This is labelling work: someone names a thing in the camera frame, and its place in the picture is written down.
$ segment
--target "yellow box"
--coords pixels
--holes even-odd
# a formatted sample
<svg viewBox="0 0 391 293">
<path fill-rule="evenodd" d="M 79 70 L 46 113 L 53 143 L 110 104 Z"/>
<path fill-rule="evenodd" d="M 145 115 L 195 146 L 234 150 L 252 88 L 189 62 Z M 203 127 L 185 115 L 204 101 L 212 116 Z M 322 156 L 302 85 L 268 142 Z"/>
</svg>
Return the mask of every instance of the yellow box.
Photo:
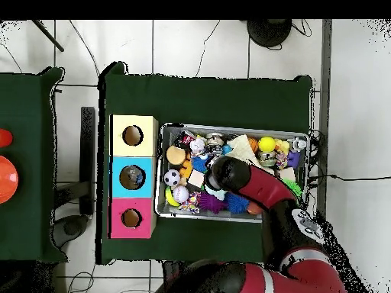
<svg viewBox="0 0 391 293">
<path fill-rule="evenodd" d="M 156 156 L 159 124 L 154 117 L 113 114 L 112 120 L 114 156 Z"/>
</svg>

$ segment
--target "green table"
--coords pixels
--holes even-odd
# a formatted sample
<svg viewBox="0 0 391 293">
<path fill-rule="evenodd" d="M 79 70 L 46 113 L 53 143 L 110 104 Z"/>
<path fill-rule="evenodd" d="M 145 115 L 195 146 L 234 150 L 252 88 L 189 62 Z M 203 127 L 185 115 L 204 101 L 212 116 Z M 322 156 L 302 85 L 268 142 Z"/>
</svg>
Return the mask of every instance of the green table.
<svg viewBox="0 0 391 293">
<path fill-rule="evenodd" d="M 213 258 L 262 262 L 260 224 L 157 219 L 149 240 L 107 238 L 108 116 L 153 115 L 166 122 L 308 133 L 312 80 L 177 78 L 125 75 L 113 63 L 99 80 L 97 257 L 193 261 Z"/>
<path fill-rule="evenodd" d="M 50 239 L 53 212 L 54 132 L 50 96 L 62 69 L 39 75 L 0 73 L 0 128 L 13 133 L 0 148 L 19 175 L 18 190 L 0 204 L 0 259 L 64 262 Z"/>
</svg>

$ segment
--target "blue box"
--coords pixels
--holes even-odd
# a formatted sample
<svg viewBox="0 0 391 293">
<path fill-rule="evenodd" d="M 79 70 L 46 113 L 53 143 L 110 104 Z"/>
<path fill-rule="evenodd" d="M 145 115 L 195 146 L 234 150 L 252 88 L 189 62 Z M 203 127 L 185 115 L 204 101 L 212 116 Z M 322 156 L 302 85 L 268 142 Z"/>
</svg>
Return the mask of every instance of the blue box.
<svg viewBox="0 0 391 293">
<path fill-rule="evenodd" d="M 112 194 L 113 198 L 152 198 L 155 185 L 155 157 L 113 157 Z M 120 183 L 120 173 L 126 166 L 137 166 L 144 171 L 144 184 L 138 189 L 127 189 Z"/>
</svg>

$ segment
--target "circular hole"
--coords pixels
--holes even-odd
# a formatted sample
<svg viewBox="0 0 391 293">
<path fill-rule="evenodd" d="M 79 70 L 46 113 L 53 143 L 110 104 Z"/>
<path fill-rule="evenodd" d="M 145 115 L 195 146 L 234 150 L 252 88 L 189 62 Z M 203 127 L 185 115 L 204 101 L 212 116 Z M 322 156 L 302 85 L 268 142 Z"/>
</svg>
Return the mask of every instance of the circular hole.
<svg viewBox="0 0 391 293">
<path fill-rule="evenodd" d="M 119 173 L 119 182 L 127 190 L 138 190 L 145 183 L 145 171 L 138 166 L 125 166 Z"/>
<path fill-rule="evenodd" d="M 136 209 L 127 209 L 126 212 L 122 214 L 122 223 L 126 227 L 135 228 L 140 225 L 142 217 L 140 212 Z"/>
<path fill-rule="evenodd" d="M 129 146 L 139 145 L 143 141 L 143 138 L 143 132 L 136 125 L 126 127 L 122 132 L 122 139 Z"/>
</svg>

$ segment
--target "yellow ball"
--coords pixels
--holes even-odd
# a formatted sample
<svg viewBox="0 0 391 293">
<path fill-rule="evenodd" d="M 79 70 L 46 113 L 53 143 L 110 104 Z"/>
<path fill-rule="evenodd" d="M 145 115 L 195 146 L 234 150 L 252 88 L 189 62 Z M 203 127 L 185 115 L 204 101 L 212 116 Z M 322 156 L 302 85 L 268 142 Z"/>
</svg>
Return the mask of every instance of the yellow ball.
<svg viewBox="0 0 391 293">
<path fill-rule="evenodd" d="M 262 137 L 258 141 L 258 146 L 262 152 L 270 153 L 274 151 L 274 147 L 276 147 L 276 141 L 272 137 Z"/>
</svg>

